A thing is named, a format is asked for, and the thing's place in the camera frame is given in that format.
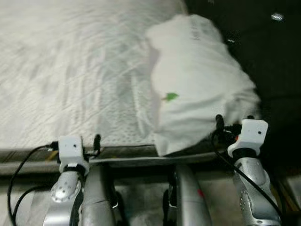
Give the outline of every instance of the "mattress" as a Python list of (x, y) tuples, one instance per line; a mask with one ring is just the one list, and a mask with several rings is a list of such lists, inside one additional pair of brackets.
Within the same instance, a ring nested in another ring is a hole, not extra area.
[(0, 0), (0, 150), (153, 144), (145, 31), (180, 0)]

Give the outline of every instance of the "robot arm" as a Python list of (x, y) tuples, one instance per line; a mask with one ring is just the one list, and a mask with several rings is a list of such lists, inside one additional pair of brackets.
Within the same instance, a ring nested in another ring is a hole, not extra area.
[(43, 226), (78, 225), (79, 207), (83, 202), (83, 177), (89, 172), (80, 136), (59, 139), (61, 175), (50, 192), (50, 208)]
[[(228, 154), (236, 160), (235, 166), (258, 185), (276, 204), (270, 191), (270, 180), (257, 156), (264, 142), (268, 124), (262, 120), (242, 120), (241, 133), (236, 143), (228, 147)], [(274, 207), (249, 182), (235, 172), (234, 184), (240, 195), (240, 206), (246, 226), (280, 226)]]

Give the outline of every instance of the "white plastic bracket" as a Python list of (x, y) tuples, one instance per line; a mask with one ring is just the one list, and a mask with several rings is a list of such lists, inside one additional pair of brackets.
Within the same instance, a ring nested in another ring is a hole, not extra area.
[(233, 151), (239, 148), (251, 148), (256, 151), (258, 156), (268, 127), (268, 123), (264, 120), (243, 119), (241, 133), (238, 140), (228, 147), (228, 155), (233, 157)]
[(84, 159), (84, 150), (81, 136), (60, 136), (58, 141), (58, 154), (62, 173), (65, 166), (81, 165), (85, 168), (85, 175), (89, 172), (89, 163)]

